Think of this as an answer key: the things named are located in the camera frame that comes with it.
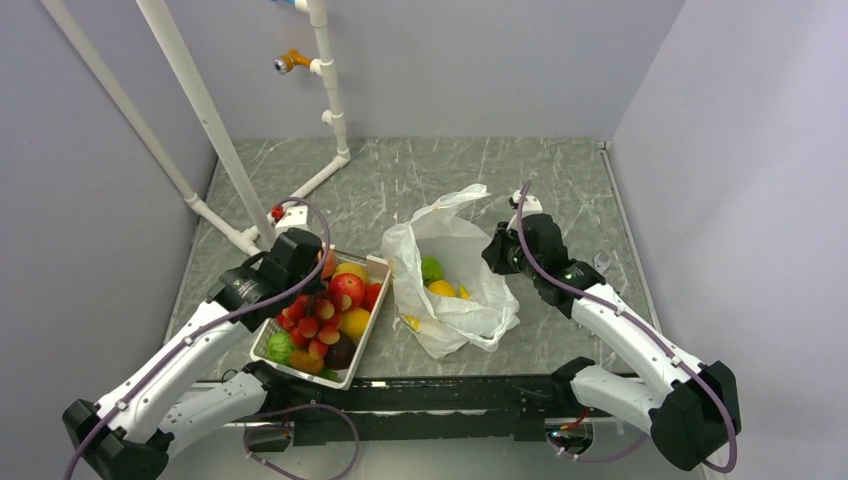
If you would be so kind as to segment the red lychee bunch fake fruit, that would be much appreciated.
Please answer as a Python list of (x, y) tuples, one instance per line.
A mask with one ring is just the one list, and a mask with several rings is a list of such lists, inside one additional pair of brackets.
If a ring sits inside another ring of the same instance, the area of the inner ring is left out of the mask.
[(340, 338), (340, 317), (333, 303), (323, 296), (300, 295), (284, 307), (276, 323), (288, 332), (295, 347), (324, 359), (328, 347)]

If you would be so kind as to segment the white plastic bag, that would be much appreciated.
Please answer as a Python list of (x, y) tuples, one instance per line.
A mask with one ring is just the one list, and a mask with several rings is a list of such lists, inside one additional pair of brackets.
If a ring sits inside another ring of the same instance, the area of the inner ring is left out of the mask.
[(467, 344), (492, 353), (519, 324), (518, 300), (482, 258), (491, 237), (460, 217), (488, 196), (482, 184), (448, 193), (382, 236), (399, 318), (432, 358)]

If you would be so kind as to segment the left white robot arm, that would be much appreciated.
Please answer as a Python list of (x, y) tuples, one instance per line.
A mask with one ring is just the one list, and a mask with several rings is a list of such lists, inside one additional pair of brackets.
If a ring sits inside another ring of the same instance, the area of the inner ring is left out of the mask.
[(255, 413), (279, 417), (288, 394), (258, 363), (221, 387), (181, 397), (267, 319), (317, 290), (327, 246), (303, 229), (283, 232), (270, 251), (225, 271), (184, 327), (129, 379), (97, 401), (74, 401), (62, 414), (75, 448), (65, 478), (85, 461), (103, 479), (156, 479), (173, 457), (224, 424)]

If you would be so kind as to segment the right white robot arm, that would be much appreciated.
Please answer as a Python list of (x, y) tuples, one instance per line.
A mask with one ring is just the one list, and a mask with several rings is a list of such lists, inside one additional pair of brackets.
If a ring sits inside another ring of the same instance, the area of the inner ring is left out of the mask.
[(589, 407), (614, 416), (642, 431), (681, 470), (707, 464), (722, 447), (731, 455), (726, 466), (734, 467), (741, 431), (734, 373), (663, 337), (599, 271), (570, 257), (550, 216), (499, 223), (482, 258), (495, 274), (531, 280), (545, 303), (598, 336), (638, 377), (630, 380), (575, 358), (552, 375), (557, 411), (574, 415)]

